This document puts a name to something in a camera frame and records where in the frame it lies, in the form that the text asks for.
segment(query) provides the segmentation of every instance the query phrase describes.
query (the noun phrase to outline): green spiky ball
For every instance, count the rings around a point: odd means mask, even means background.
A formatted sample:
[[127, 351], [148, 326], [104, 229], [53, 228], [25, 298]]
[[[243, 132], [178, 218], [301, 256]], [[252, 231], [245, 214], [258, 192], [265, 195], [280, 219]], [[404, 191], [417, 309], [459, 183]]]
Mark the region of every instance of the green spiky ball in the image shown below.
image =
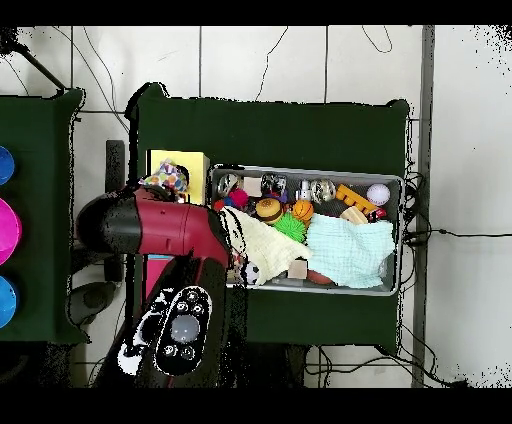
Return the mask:
[[302, 243], [305, 239], [306, 226], [289, 212], [285, 213], [273, 227], [299, 243]]

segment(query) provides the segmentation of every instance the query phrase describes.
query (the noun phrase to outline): toy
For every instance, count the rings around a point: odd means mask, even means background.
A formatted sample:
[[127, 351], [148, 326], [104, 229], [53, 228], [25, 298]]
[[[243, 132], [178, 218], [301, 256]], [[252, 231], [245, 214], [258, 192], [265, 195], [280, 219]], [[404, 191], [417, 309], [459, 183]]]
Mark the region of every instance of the toy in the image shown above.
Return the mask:
[[213, 204], [213, 210], [218, 212], [220, 211], [226, 204], [224, 203], [224, 200], [219, 199]]
[[391, 196], [389, 188], [384, 184], [374, 184], [366, 192], [366, 197], [376, 206], [382, 206], [387, 203]]
[[309, 188], [309, 181], [302, 180], [300, 182], [300, 190], [297, 190], [295, 192], [295, 200], [311, 201], [311, 190]]
[[312, 281], [313, 283], [316, 283], [316, 284], [331, 284], [332, 283], [332, 280], [330, 278], [328, 278], [325, 275], [322, 275], [316, 271], [313, 271], [311, 269], [308, 269], [307, 276], [308, 276], [309, 281]]
[[309, 200], [297, 200], [293, 205], [292, 215], [302, 222], [309, 221], [313, 216], [313, 204]]
[[261, 193], [265, 197], [274, 197], [282, 201], [285, 195], [286, 177], [284, 175], [263, 174], [261, 177]]
[[332, 181], [313, 180], [311, 181], [311, 199], [315, 203], [328, 202], [336, 196], [336, 188]]
[[225, 197], [222, 201], [224, 202], [224, 206], [232, 206], [236, 208], [235, 202], [231, 197]]
[[340, 218], [345, 219], [352, 224], [368, 224], [368, 220], [366, 219], [366, 216], [364, 216], [364, 213], [362, 213], [359, 209], [357, 209], [355, 206], [351, 206], [350, 208], [343, 211], [343, 213], [340, 215]]
[[283, 215], [283, 207], [277, 199], [266, 198], [256, 203], [256, 214], [265, 224], [275, 224]]
[[378, 209], [371, 211], [368, 214], [368, 221], [377, 222], [377, 221], [380, 221], [381, 219], [384, 219], [387, 215], [388, 214], [384, 209], [378, 208]]
[[274, 228], [290, 237], [292, 240], [299, 243], [304, 241], [306, 227], [302, 221], [294, 218], [291, 213], [285, 213], [281, 219], [274, 224]]
[[220, 197], [228, 197], [231, 190], [235, 189], [237, 185], [241, 185], [241, 177], [235, 174], [223, 175], [217, 184], [217, 193]]
[[342, 200], [347, 206], [355, 206], [365, 215], [368, 215], [371, 211], [377, 209], [377, 206], [373, 203], [370, 203], [363, 196], [360, 196], [343, 184], [340, 184], [338, 187], [336, 199]]
[[247, 262], [244, 267], [242, 267], [240, 271], [240, 276], [242, 281], [247, 284], [256, 284], [258, 277], [260, 275], [260, 270], [253, 262]]

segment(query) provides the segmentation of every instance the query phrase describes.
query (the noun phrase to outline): red ball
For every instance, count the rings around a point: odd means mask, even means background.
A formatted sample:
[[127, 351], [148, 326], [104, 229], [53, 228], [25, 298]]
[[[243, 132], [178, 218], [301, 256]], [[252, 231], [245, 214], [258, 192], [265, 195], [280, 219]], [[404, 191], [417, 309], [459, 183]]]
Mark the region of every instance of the red ball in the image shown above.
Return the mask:
[[222, 200], [222, 199], [217, 200], [213, 204], [213, 210], [216, 211], [216, 212], [220, 211], [223, 207], [224, 207], [224, 200]]

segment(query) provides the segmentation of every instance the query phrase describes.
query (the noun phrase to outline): dark green mat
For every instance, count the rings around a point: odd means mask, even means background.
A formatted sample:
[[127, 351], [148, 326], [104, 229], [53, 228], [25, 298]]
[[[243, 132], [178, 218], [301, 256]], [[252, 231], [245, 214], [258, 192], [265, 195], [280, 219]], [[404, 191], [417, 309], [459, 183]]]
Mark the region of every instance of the dark green mat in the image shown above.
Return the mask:
[[[148, 149], [202, 151], [211, 163], [404, 175], [407, 102], [247, 103], [166, 98], [144, 86], [138, 173]], [[139, 288], [136, 287], [136, 299]], [[369, 297], [252, 291], [248, 339], [294, 344], [378, 344], [396, 351], [397, 295]]]
[[69, 134], [83, 96], [82, 90], [54, 99], [0, 96], [0, 145], [16, 162], [0, 197], [23, 225], [18, 248], [0, 266], [0, 275], [20, 296], [13, 320], [0, 329], [0, 341], [86, 340], [65, 310], [71, 258]]

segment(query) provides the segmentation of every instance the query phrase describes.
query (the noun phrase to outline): blue towel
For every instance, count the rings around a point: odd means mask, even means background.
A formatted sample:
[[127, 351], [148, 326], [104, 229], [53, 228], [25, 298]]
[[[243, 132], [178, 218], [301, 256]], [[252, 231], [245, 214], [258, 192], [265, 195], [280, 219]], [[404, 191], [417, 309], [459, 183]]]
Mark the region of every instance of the blue towel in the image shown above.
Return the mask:
[[379, 266], [395, 249], [392, 232], [393, 224], [386, 221], [355, 225], [344, 219], [313, 214], [307, 236], [313, 252], [308, 269], [340, 286], [379, 286]]

